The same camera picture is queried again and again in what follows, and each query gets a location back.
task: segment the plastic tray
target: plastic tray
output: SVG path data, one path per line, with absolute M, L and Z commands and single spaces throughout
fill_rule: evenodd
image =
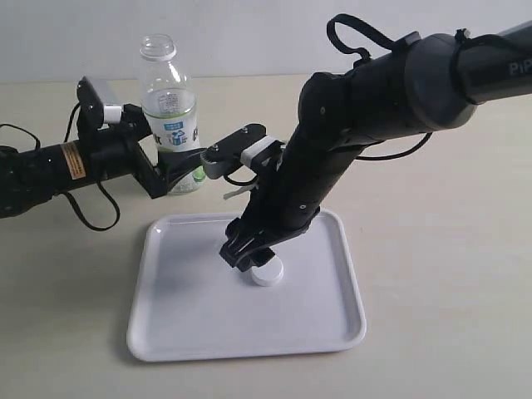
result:
M 258 286 L 218 256 L 238 214 L 181 214 L 151 225 L 127 341 L 142 361 L 333 352 L 359 343 L 366 319 L 342 222 L 322 211 L 274 247 L 284 277 Z

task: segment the orange sticker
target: orange sticker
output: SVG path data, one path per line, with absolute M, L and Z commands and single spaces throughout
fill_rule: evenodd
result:
M 72 180 L 83 179 L 86 177 L 85 166 L 83 165 L 83 160 L 77 150 L 76 144 L 73 142 L 61 144 L 61 149 L 65 155 L 66 164 L 68 165 Z

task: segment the white bottle cap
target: white bottle cap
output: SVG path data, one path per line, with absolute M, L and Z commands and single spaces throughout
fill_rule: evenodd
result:
M 174 42 L 168 35 L 156 34 L 144 36 L 140 46 L 140 56 L 147 61 L 169 61 L 175 57 Z
M 251 268 L 251 278 L 256 284 L 263 287 L 275 285 L 283 279 L 283 276 L 284 267 L 279 256 L 274 256 L 272 260 L 260 268 L 257 266 Z

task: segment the table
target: table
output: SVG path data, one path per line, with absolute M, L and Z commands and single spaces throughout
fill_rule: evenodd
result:
M 205 145 L 250 122 L 288 138 L 308 76 L 195 81 Z M 114 81 L 138 103 L 134 81 Z M 64 136 L 75 82 L 0 86 L 0 121 Z M 339 353 L 146 365 L 125 334 L 147 226 L 172 213 L 242 209 L 223 181 L 151 201 L 131 178 L 106 183 L 122 220 L 86 229 L 55 198 L 0 220 L 0 397 L 525 397 L 532 388 L 532 97 L 486 104 L 418 153 L 358 162 L 324 205 L 345 224 L 366 310 L 365 340 Z M 3 144 L 31 141 L 2 129 Z M 368 154 L 412 146 L 385 143 Z M 113 211 L 75 192 L 94 223 Z

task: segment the plastic bottle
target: plastic bottle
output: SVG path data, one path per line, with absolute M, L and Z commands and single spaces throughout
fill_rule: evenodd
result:
M 171 37 L 157 34 L 143 38 L 140 47 L 140 94 L 142 110 L 153 131 L 158 151 L 181 152 L 200 147 L 196 97 L 190 78 L 178 65 Z M 205 179 L 199 167 L 169 194 L 197 190 Z

